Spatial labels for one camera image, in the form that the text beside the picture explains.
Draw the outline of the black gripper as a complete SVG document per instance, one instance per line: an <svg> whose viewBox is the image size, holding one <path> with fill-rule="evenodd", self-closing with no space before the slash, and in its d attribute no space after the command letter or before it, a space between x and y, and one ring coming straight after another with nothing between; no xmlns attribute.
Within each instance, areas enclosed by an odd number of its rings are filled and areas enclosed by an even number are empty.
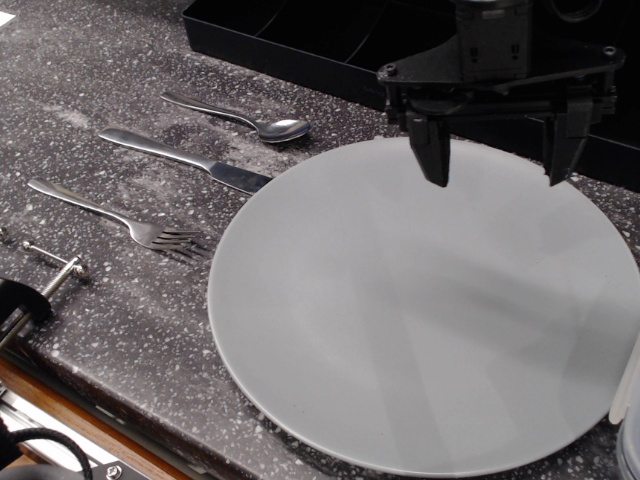
<svg viewBox="0 0 640 480"><path fill-rule="evenodd" d="M624 53L537 25L531 1L457 1L454 8L450 39L377 73L388 119L408 128L423 175L448 185L450 130L442 120L532 117L545 119L549 184L564 182L591 125L616 109L614 77Z"/></svg>

